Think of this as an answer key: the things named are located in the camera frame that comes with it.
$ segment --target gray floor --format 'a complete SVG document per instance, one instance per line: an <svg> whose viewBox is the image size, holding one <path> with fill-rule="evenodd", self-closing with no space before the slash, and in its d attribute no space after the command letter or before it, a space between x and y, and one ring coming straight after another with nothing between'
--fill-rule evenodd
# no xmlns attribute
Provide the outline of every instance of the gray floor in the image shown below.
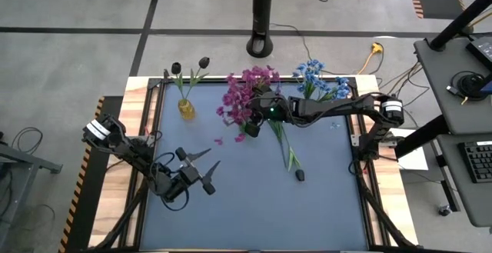
<svg viewBox="0 0 492 253"><path fill-rule="evenodd" d="M468 5L473 0L464 1ZM141 28L149 2L0 0L0 27ZM378 32L439 32L449 23L417 18L411 0L273 0L271 20L304 30ZM159 0L152 28L249 29L251 21L251 0ZM477 30L492 32L492 19ZM38 206L48 204L56 212L55 222L35 231L18 228L23 238L11 240L14 251L53 252L58 248L84 148L81 128L91 119L100 96L123 94L138 40L139 35L0 33L0 131L9 141L25 126L40 128L45 139L36 155L64 165L60 175L39 174L25 210L25 218L35 220L26 223L36 225L49 219L49 212ZM204 55L212 59L208 70L213 75L266 64L289 74L308 58L299 37L274 37L274 53L266 59L247 55L247 40L238 36L150 36L138 74L161 75L163 68L176 61L185 68L196 67ZM340 73L360 69L374 41L385 47L384 64L376 74L384 82L416 62L416 39L412 38L306 38L313 58ZM367 72L376 67L375 59ZM414 80L427 84L422 73ZM401 98L408 102L420 92L407 86ZM440 113L431 92L407 110L419 125ZM414 125L407 120L404 127ZM405 188L422 245L490 251L488 229L471 226L466 214L436 215L435 206L445 200L439 185L413 183Z"/></svg>

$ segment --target black metal frame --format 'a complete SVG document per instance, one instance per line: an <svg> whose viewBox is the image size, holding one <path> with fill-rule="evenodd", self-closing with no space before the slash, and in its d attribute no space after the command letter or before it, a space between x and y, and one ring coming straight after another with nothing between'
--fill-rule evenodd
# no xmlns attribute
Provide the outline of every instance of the black metal frame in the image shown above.
<svg viewBox="0 0 492 253"><path fill-rule="evenodd" d="M183 79L184 82L189 82L189 79ZM283 82L287 83L295 83L297 82L296 79L294 78L282 78L281 79ZM335 81L335 78L332 77L327 77L327 81ZM210 84L217 84L217 83L225 83L225 79L223 77L219 78L204 78L201 83L210 83ZM162 105L163 105L163 96L165 92L165 86L167 83L164 83L162 81L162 78L150 78L148 80L148 86L147 86L147 92L145 95L145 103L144 103L144 109L142 112L142 118L141 118L141 124L140 124L140 129L139 129L139 134L143 135L145 133L145 126L147 125L148 122L148 115L150 112L150 107L151 107L151 98L153 95L153 92L155 91L155 88L158 88L158 98L157 98L157 103L155 107L155 114L154 114L154 120L152 123L152 131L157 131L160 123L160 114L162 110ZM355 78L349 78L349 86L351 88L351 92L355 96L359 96L357 92L357 83L355 81ZM352 123L352 119L350 115L345 116L345 120L347 123L347 127L349 129L349 132L351 135L355 134L354 131L354 124ZM364 134L367 133L366 128L365 128L365 123L362 115L357 116L357 121L359 124L360 128L360 133ZM357 163L357 165L354 166L355 172L358 174L362 174L362 167L360 166L360 163ZM372 162L369 162L367 164L367 167L365 168L367 171L367 175L370 179L370 188L374 194L374 197L376 198L376 201L380 204L382 202L381 200L381 194L379 192L379 187L377 185L377 177L374 169L374 164ZM135 190L136 190L136 184L137 184L137 172L135 170L132 170L131 177L130 177L130 183L128 186L128 193L127 193L127 204L125 205L125 208L128 207L128 205L131 203L131 200L134 198ZM355 177L356 182L357 182L357 188L359 191L359 202L361 204L361 210L362 210L362 219L364 221L364 231L366 234L366 242L367 242L367 248L371 248L376 245L375 243L375 237L374 237L374 230L372 228L371 224L371 214L369 212L369 204L367 200L364 198L362 195L362 182L364 179L361 177ZM140 249L140 243L141 243L141 234L144 226L144 220L145 220L145 206L147 203L147 196L148 196L148 191L146 191L143 194L142 201L140 203L139 209L138 209L138 216L137 216L137 221L136 221L136 229L135 229L135 236L134 236L134 242L133 245L127 246L126 241L127 241L127 236L128 236L128 224L125 225L124 231L121 233L119 242L118 242L118 247L114 248L116 250L122 250L122 251L139 251ZM381 220L379 220L379 229L381 232L381 237L382 237L382 245L383 246L388 246L391 245L390 239L389 239L389 234L386 231L383 223Z"/></svg>

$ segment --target yellow vase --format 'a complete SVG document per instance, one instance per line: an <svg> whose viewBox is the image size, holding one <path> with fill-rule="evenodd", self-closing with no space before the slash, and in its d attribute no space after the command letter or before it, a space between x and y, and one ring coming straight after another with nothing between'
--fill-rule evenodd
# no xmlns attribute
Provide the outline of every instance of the yellow vase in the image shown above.
<svg viewBox="0 0 492 253"><path fill-rule="evenodd" d="M181 99L178 102L178 109L183 119L189 120L194 118L194 107L189 100Z"/></svg>

